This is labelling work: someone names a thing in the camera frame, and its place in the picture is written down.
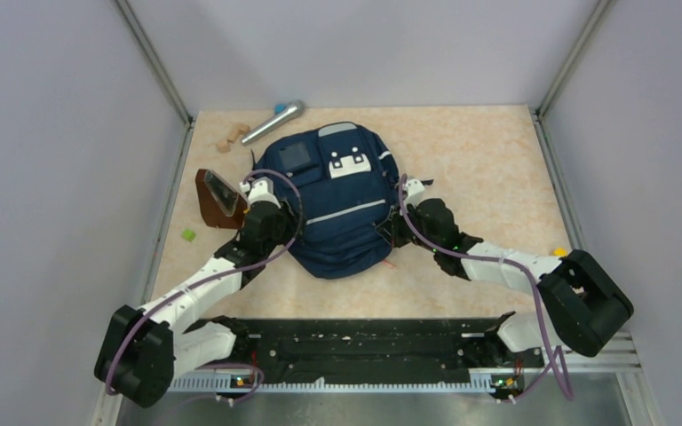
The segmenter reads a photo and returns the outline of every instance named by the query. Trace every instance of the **green block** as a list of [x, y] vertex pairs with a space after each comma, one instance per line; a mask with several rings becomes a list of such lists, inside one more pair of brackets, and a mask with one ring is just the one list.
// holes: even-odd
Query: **green block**
[[183, 238], [189, 242], [192, 242], [192, 240], [194, 240], [194, 237], [196, 237], [196, 236], [197, 236], [197, 234], [194, 233], [194, 231], [189, 229], [189, 228], [185, 228], [185, 230], [182, 231], [182, 233], [181, 233], [181, 238]]

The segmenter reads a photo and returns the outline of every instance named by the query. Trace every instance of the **metal cylinder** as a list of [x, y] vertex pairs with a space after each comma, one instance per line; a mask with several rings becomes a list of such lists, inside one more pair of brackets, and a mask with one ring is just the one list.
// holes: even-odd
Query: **metal cylinder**
[[242, 145], [246, 146], [264, 137], [285, 122], [299, 117], [305, 111], [305, 104], [301, 100], [293, 100], [286, 105], [286, 109], [266, 120], [242, 138]]

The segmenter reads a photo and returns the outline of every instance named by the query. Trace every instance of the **backpack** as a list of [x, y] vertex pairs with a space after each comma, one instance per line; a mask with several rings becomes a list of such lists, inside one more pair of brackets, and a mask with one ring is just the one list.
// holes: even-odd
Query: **backpack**
[[[376, 231], [397, 202], [399, 170], [374, 132], [338, 122], [273, 142], [256, 169], [285, 174], [302, 196], [305, 229], [289, 252], [317, 278], [353, 275], [393, 248]], [[297, 196], [277, 177], [274, 194], [297, 212]]]

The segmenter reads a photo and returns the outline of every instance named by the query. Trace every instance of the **table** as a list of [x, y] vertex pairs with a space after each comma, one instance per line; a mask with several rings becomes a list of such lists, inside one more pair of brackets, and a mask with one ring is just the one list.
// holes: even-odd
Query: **table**
[[[453, 210], [462, 231], [512, 249], [550, 254], [569, 249], [551, 180], [526, 106], [308, 108], [252, 145], [219, 153], [231, 126], [256, 126], [271, 111], [201, 112], [196, 120], [171, 216], [153, 298], [195, 272], [234, 236], [200, 217], [194, 176], [213, 169], [236, 184], [278, 138], [333, 122], [352, 121], [380, 135], [401, 173], [435, 179], [428, 197]], [[185, 228], [197, 234], [181, 237]], [[268, 265], [242, 291], [215, 304], [206, 317], [444, 318], [496, 317], [531, 311], [532, 298], [486, 282], [447, 276], [422, 248], [396, 249], [386, 264], [341, 280], [318, 280], [290, 255]]]

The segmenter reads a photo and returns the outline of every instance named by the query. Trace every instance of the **metal frame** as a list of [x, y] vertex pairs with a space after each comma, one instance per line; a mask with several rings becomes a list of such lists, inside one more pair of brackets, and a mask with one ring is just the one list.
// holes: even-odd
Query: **metal frame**
[[[154, 46], [147, 37], [144, 28], [129, 5], [129, 2], [127, 0], [112, 0], [112, 2], [122, 16], [126, 26], [131, 31], [132, 37], [138, 44], [146, 63], [153, 71], [161, 90], [171, 103], [179, 118], [187, 126], [186, 136], [182, 141], [182, 146], [179, 151], [175, 174], [168, 189], [166, 207], [163, 212], [160, 231], [155, 241], [155, 252], [151, 258], [151, 263], [145, 278], [145, 286], [141, 297], [141, 301], [144, 302], [151, 296], [155, 284], [155, 276], [161, 262], [160, 255], [163, 252], [166, 234], [171, 221], [173, 205], [177, 197], [186, 156], [194, 133], [194, 118], [187, 111], [183, 99], [179, 95], [171, 77], [155, 52]], [[573, 73], [575, 66], [585, 52], [590, 40], [597, 32], [600, 23], [607, 16], [614, 3], [615, 0], [598, 1], [598, 4], [576, 40], [574, 47], [554, 78], [547, 94], [543, 98], [542, 104], [535, 111], [531, 111], [537, 139], [542, 149], [543, 157], [547, 164], [551, 182], [558, 199], [561, 216], [566, 226], [571, 244], [575, 248], [584, 248], [586, 242], [583, 236], [582, 227], [580, 226], [575, 213], [570, 191], [563, 178], [563, 172], [553, 147], [551, 137], [545, 129], [544, 120], [551, 111], [555, 100], [562, 92], [568, 77]], [[578, 357], [579, 359], [576, 358], [577, 357], [574, 355], [569, 355], [567, 358], [569, 368], [573, 373], [616, 373], [623, 400], [634, 426], [664, 424], [662, 416], [652, 397], [652, 393], [646, 384], [646, 378], [644, 377], [641, 365], [638, 362], [636, 349], [628, 332], [616, 334], [611, 343], [606, 346], [604, 352], [600, 354], [600, 357], [595, 359], [587, 359], [584, 357]], [[491, 369], [491, 371], [480, 370], [474, 371], [474, 373], [499, 375], [502, 371], [499, 371], [499, 369]], [[91, 424], [93, 426], [115, 424], [121, 410], [122, 401], [123, 399], [120, 396], [110, 397], [106, 395], [105, 388], [101, 385]]]

